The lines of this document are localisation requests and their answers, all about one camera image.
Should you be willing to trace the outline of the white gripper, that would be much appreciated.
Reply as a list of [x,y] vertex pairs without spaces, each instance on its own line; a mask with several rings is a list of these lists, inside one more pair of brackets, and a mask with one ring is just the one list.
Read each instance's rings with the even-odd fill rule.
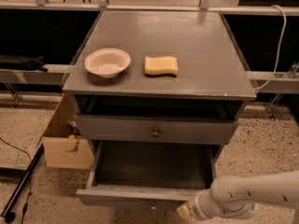
[[234,207],[225,207],[212,198],[209,189],[198,191],[188,200],[188,203],[183,203],[177,208],[180,217],[184,219],[194,217],[199,221],[213,217],[249,219],[254,217],[257,211],[258,205],[255,203],[238,203]]

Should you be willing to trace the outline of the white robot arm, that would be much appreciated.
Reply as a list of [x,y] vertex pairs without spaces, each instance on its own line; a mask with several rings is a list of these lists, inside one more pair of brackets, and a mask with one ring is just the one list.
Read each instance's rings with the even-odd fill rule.
[[209,189],[193,194],[177,212],[182,218],[197,221],[213,217],[249,219],[257,213],[259,203],[293,209],[292,224],[299,224],[299,171],[218,177]]

